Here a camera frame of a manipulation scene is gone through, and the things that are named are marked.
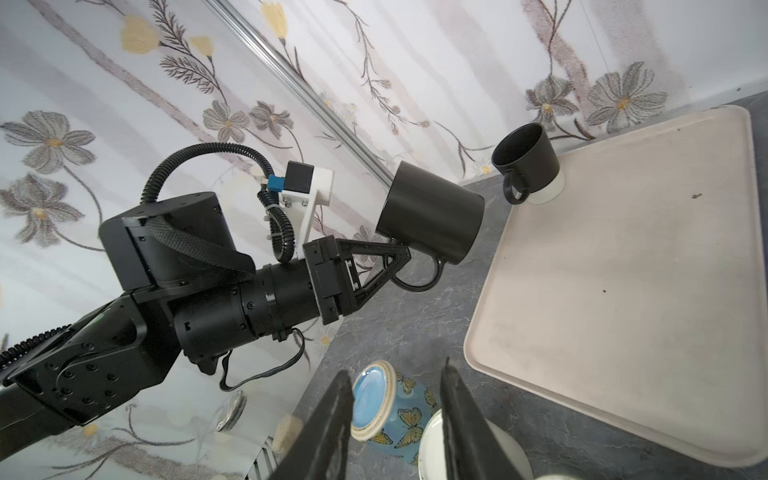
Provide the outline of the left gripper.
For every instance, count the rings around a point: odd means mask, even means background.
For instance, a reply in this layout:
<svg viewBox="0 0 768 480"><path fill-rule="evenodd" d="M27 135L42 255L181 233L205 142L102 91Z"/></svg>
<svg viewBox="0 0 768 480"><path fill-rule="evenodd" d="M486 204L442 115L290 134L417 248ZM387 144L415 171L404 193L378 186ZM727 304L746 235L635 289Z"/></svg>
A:
<svg viewBox="0 0 768 480"><path fill-rule="evenodd" d="M324 325L359 311L411 260L409 248L398 243L374 243L326 236L302 246L318 311ZM366 280L356 260L372 262Z"/></svg>

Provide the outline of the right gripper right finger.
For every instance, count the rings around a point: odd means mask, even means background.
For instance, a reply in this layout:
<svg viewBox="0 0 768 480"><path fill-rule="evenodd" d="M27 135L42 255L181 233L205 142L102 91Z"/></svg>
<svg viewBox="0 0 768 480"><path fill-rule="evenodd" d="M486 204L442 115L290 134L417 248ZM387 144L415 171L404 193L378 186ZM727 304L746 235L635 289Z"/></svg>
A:
<svg viewBox="0 0 768 480"><path fill-rule="evenodd" d="M494 437L449 359L441 371L440 397L448 479L523 478Z"/></svg>

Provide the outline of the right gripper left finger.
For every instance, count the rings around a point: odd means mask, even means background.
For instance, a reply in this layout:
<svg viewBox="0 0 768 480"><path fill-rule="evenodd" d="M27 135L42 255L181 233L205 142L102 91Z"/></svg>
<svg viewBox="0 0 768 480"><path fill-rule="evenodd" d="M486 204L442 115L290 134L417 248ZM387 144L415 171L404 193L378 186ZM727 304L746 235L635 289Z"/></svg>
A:
<svg viewBox="0 0 768 480"><path fill-rule="evenodd" d="M350 375L341 370L269 479L345 479L353 404Z"/></svg>

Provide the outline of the black and white mug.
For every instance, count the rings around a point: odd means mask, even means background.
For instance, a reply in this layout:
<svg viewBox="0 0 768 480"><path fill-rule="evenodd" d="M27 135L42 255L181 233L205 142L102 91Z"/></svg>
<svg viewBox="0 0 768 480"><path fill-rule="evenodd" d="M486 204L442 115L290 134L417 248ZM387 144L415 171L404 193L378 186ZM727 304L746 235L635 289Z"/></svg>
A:
<svg viewBox="0 0 768 480"><path fill-rule="evenodd" d="M511 205L540 205L556 198L566 179L544 127L523 125L494 149L492 165L502 175L502 190Z"/></svg>

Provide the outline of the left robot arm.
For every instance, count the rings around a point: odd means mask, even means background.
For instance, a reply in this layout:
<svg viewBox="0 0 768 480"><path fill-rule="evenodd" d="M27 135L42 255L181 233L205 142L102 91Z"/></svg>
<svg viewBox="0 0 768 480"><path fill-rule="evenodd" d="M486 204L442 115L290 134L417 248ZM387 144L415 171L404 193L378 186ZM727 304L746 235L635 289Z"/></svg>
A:
<svg viewBox="0 0 768 480"><path fill-rule="evenodd" d="M186 147L152 172L137 207L102 223L122 294L2 353L3 457L127 403L163 382L180 356L204 374L226 375L235 348L263 337L283 341L304 322L354 313L409 262L405 245L331 236L306 243L297 257L287 215L261 187L277 248L275 264L257 267L235 248L215 194L159 197L176 168L213 153L246 157L272 173L244 145Z"/></svg>

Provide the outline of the cream white mug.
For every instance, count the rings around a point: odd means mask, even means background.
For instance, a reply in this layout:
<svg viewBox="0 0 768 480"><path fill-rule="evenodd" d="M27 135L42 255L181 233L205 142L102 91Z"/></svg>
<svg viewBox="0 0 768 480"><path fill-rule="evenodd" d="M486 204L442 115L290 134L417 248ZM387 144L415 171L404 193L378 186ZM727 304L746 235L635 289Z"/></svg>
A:
<svg viewBox="0 0 768 480"><path fill-rule="evenodd" d="M487 420L486 423L502 451L521 477L526 480L533 480L534 475L530 461L520 444L490 420ZM420 441L416 458L420 479L447 479L444 453L443 418L442 410L439 409L427 423Z"/></svg>

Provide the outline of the blue butterfly mug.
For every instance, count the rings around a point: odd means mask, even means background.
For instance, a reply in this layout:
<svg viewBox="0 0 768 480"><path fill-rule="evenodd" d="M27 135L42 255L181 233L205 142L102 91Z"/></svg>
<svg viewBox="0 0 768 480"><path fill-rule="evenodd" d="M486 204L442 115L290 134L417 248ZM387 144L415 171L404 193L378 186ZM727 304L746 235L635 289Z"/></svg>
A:
<svg viewBox="0 0 768 480"><path fill-rule="evenodd" d="M385 360L366 366L352 390L352 438L416 466L427 424L441 409L438 393Z"/></svg>

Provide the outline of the beige rectangular tray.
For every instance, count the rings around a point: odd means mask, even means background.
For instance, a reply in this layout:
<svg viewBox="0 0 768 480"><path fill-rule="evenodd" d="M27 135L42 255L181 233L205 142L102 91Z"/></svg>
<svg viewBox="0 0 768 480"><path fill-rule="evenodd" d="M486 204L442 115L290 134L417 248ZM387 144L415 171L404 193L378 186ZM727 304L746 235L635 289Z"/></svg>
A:
<svg viewBox="0 0 768 480"><path fill-rule="evenodd" d="M564 154L514 207L464 341L475 370L699 461L767 456L767 280L749 112Z"/></svg>

